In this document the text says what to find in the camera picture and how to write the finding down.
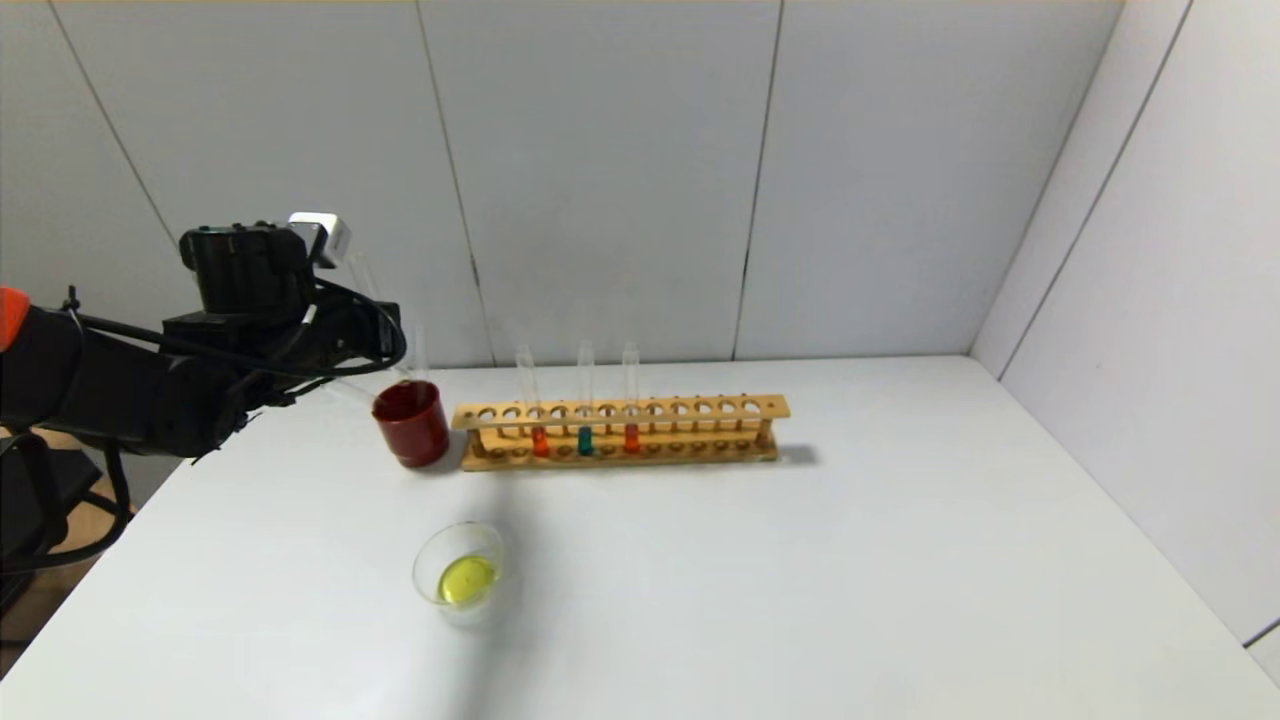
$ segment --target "green liquid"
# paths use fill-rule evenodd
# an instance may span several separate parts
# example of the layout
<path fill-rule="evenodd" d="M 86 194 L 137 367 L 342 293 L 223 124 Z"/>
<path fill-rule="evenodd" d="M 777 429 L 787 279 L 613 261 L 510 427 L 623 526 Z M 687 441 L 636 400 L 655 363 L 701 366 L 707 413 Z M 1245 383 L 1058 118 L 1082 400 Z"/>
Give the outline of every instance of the green liquid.
<path fill-rule="evenodd" d="M 440 598 L 449 605 L 465 606 L 484 598 L 498 579 L 493 562 L 481 555 L 465 555 L 440 573 Z"/>

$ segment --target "orange liquid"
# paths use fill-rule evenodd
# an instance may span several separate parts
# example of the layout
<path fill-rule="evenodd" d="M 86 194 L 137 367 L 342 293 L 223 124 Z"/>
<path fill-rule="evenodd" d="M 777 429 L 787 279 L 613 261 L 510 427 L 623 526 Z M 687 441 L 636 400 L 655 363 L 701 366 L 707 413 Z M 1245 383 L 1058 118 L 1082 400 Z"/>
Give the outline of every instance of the orange liquid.
<path fill-rule="evenodd" d="M 534 428 L 529 434 L 534 437 L 534 455 L 538 457 L 549 457 L 552 446 L 547 442 L 547 428 Z"/>
<path fill-rule="evenodd" d="M 640 425 L 635 423 L 627 425 L 622 448 L 627 452 L 640 452 Z"/>

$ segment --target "glass test tube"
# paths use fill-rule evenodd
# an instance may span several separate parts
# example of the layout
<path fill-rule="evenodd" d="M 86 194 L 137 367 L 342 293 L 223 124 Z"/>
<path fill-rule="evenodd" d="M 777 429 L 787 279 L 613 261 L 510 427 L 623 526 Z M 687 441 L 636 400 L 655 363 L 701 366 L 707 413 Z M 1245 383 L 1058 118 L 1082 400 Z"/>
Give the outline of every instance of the glass test tube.
<path fill-rule="evenodd" d="M 591 392 L 591 375 L 595 373 L 595 351 L 591 341 L 584 340 L 577 345 L 577 414 L 586 418 L 595 413 L 595 397 Z M 577 428 L 577 454 L 590 455 L 591 425 L 582 424 Z"/>
<path fill-rule="evenodd" d="M 431 364 L 426 360 L 426 327 L 413 325 L 412 343 L 404 354 L 404 368 L 415 380 L 430 382 Z"/>
<path fill-rule="evenodd" d="M 356 252 L 347 264 L 351 265 L 351 274 L 356 279 L 356 292 L 370 300 L 380 301 L 383 296 L 378 292 L 378 281 L 374 279 L 374 269 L 369 266 L 369 256 L 364 252 Z"/>
<path fill-rule="evenodd" d="M 538 368 L 534 365 L 534 352 L 529 350 L 527 345 L 516 348 L 516 368 L 520 369 L 520 391 L 525 401 L 525 413 L 530 418 L 540 418 L 543 406 L 538 401 Z M 552 448 L 547 442 L 547 428 L 535 425 L 529 434 L 534 438 L 534 455 L 538 457 L 550 456 Z"/>
<path fill-rule="evenodd" d="M 626 406 L 622 413 L 627 416 L 626 432 L 623 434 L 623 450 L 635 454 L 640 452 L 640 425 L 635 421 L 640 415 L 640 351 L 636 343 L 628 342 L 622 346 L 622 382 L 626 395 Z"/>

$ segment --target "wooden floor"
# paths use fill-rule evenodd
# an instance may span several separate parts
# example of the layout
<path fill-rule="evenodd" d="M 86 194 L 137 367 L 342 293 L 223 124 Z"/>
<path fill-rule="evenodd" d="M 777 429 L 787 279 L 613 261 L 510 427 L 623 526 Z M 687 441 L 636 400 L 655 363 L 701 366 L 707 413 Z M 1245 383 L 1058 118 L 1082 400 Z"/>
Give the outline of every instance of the wooden floor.
<path fill-rule="evenodd" d="M 69 436 L 55 438 L 50 433 L 41 432 L 41 434 L 45 436 L 51 447 L 78 447 L 74 438 Z M 93 492 L 102 497 L 115 498 L 115 493 L 111 492 L 111 486 L 105 477 L 93 484 Z M 102 537 L 108 528 L 111 527 L 111 515 L 82 502 L 76 510 L 72 510 L 72 514 L 68 516 L 68 524 L 70 529 L 67 534 L 67 541 L 55 547 L 55 552 L 83 547 Z M 26 641 L 36 637 L 36 633 L 52 618 L 58 607 L 76 589 L 81 578 L 92 566 L 93 560 L 88 560 L 77 565 L 54 568 L 36 574 L 36 579 L 27 588 L 27 592 L 0 619 L 0 638 L 8 642 Z M 0 650 L 0 678 L 9 671 L 9 667 L 13 667 L 13 664 L 20 656 L 22 648 L 5 647 Z"/>

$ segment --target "red liquid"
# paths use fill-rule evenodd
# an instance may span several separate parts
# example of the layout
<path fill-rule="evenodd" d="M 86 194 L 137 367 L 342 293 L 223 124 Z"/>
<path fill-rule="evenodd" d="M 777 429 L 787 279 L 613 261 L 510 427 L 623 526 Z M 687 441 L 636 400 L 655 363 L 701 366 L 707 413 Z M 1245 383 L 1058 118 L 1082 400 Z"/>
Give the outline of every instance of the red liquid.
<path fill-rule="evenodd" d="M 534 428 L 529 434 L 534 436 L 534 455 L 549 457 L 552 446 L 547 442 L 547 428 Z"/>
<path fill-rule="evenodd" d="M 640 425 L 635 423 L 627 425 L 622 448 L 627 452 L 640 452 Z"/>
<path fill-rule="evenodd" d="M 374 419 L 401 465 L 435 462 L 449 448 L 449 423 L 440 391 L 424 380 L 401 382 L 374 401 Z"/>

